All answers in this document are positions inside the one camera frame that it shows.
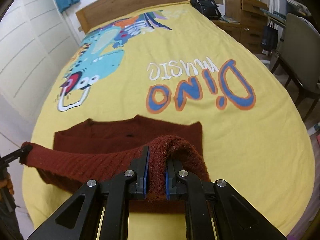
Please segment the person's left hand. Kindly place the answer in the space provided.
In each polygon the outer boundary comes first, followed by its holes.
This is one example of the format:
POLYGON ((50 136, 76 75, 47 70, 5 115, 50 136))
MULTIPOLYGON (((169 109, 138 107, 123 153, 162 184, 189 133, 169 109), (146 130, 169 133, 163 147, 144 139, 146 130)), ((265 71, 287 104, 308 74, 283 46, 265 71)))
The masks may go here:
POLYGON ((10 173, 7 173, 4 179, 0 180, 0 189, 5 188, 8 189, 11 195, 14 195, 14 188, 11 180, 10 173))

